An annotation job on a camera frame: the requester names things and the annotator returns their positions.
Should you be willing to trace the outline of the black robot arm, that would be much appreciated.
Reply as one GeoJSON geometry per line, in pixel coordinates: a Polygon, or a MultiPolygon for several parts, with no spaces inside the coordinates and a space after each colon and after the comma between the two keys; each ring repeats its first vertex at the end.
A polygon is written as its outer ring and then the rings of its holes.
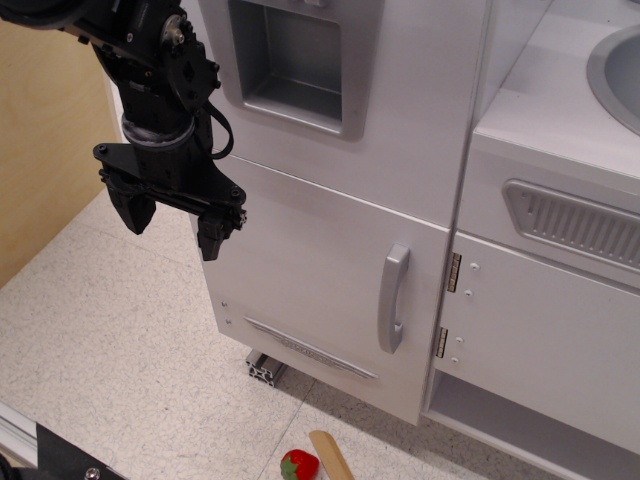
{"type": "Polygon", "coordinates": [[[232,139],[214,145],[214,122],[232,130],[209,100],[221,85],[219,66],[180,2],[4,1],[1,17],[92,46],[123,106],[125,142],[93,150],[112,205],[135,234],[158,203],[196,216],[201,256],[217,259],[246,220],[246,194],[215,165],[234,146],[232,139]]]}

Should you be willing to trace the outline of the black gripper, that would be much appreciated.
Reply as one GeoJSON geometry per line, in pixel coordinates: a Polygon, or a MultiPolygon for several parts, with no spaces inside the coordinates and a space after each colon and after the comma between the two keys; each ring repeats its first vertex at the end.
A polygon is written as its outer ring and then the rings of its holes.
{"type": "Polygon", "coordinates": [[[204,261],[218,258],[222,244],[246,222],[246,194],[215,162],[220,152],[198,134],[172,148],[143,148],[137,144],[102,143],[93,154],[100,176],[125,226],[142,234],[160,202],[199,216],[197,241],[204,261]]]}

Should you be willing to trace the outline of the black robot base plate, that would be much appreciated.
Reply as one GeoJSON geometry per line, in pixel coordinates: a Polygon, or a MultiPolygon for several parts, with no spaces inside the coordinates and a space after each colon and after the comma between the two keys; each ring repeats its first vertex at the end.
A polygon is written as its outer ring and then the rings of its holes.
{"type": "Polygon", "coordinates": [[[55,479],[125,479],[111,466],[40,424],[36,424],[36,438],[38,470],[55,479]]]}

